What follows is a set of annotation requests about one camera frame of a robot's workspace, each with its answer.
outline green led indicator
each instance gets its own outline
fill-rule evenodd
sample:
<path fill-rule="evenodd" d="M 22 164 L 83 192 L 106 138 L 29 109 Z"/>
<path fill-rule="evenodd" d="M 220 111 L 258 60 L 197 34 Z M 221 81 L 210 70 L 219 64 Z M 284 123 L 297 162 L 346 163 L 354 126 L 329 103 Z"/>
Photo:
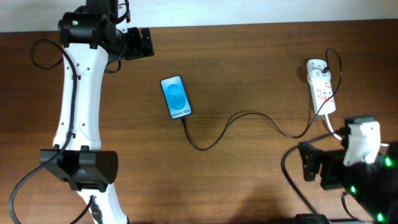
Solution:
<path fill-rule="evenodd" d="M 349 189 L 351 191 L 351 193 L 355 194 L 356 193 L 356 189 L 354 186 L 351 186 L 351 188 Z"/>
<path fill-rule="evenodd" d="M 386 158 L 384 159 L 384 162 L 386 163 L 386 166 L 387 166 L 387 167 L 392 166 L 392 161 L 391 161 L 390 158 L 386 157 Z"/>
<path fill-rule="evenodd" d="M 382 215 L 381 213 L 379 213 L 379 214 L 377 215 L 377 220 L 378 220 L 379 222 L 383 222 L 384 217 L 383 217 L 383 215 Z"/>

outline smartphone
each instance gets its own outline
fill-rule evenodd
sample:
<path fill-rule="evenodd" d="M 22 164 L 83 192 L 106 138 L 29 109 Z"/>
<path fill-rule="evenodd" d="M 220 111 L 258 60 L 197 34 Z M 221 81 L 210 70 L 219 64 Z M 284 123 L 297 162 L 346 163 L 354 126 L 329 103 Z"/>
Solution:
<path fill-rule="evenodd" d="M 160 84 L 162 85 L 164 98 L 166 99 L 172 119 L 182 118 L 192 114 L 187 92 L 185 92 L 180 76 L 166 78 L 162 80 Z"/>

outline wooden table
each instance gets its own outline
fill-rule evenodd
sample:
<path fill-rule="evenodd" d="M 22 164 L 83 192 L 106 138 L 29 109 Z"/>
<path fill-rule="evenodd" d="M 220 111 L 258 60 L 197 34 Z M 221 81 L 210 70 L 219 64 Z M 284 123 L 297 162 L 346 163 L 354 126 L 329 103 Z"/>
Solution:
<path fill-rule="evenodd" d="M 280 170 L 283 153 L 299 141 L 326 133 L 318 118 L 301 140 L 279 134 L 259 116 L 237 121 L 208 152 L 194 150 L 179 120 L 171 120 L 160 80 L 181 75 L 194 114 L 189 130 L 200 146 L 211 144 L 237 111 L 260 111 L 281 129 L 299 134 L 313 116 L 306 62 L 325 59 L 328 47 L 343 60 L 343 83 L 330 116 L 372 114 L 383 141 L 398 130 L 398 21 L 306 22 L 151 29 L 155 57 L 123 62 L 105 75 L 99 127 L 102 150 L 119 155 L 116 191 L 124 213 L 144 223 L 242 223 L 308 213 Z M 39 38 L 57 32 L 0 34 L 0 219 L 10 223 L 8 199 L 15 184 L 50 148 L 61 110 L 63 66 L 40 70 L 29 61 Z M 42 46 L 37 58 L 60 55 Z M 332 86 L 338 64 L 331 55 Z M 340 149 L 329 138 L 316 144 Z M 319 179 L 303 180 L 297 152 L 287 161 L 294 181 L 320 213 L 347 218 L 339 190 L 324 191 Z M 85 204 L 46 170 L 21 188 L 16 211 L 23 223 L 69 223 Z M 353 214 L 367 218 L 348 199 Z M 81 223 L 92 223 L 89 215 Z"/>

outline electrical socket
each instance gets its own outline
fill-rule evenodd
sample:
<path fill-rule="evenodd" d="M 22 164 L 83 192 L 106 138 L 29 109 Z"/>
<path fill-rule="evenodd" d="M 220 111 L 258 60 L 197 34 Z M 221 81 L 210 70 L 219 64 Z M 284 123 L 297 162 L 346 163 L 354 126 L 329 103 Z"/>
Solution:
<path fill-rule="evenodd" d="M 323 102 L 325 102 L 332 94 L 331 88 L 331 74 L 329 71 L 322 73 L 323 69 L 327 67 L 327 64 L 323 60 L 311 59 L 307 63 L 307 79 L 311 88 L 313 109 L 315 112 L 319 110 Z M 330 114 L 336 110 L 335 99 L 330 98 L 318 115 Z"/>

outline white wall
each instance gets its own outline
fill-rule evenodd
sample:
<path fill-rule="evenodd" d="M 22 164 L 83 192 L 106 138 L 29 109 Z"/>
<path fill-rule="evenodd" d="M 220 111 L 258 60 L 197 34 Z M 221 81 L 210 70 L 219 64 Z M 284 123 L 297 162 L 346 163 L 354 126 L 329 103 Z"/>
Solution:
<path fill-rule="evenodd" d="M 85 0 L 0 0 L 0 32 L 57 30 Z M 130 0 L 132 26 L 398 18 L 398 0 Z"/>

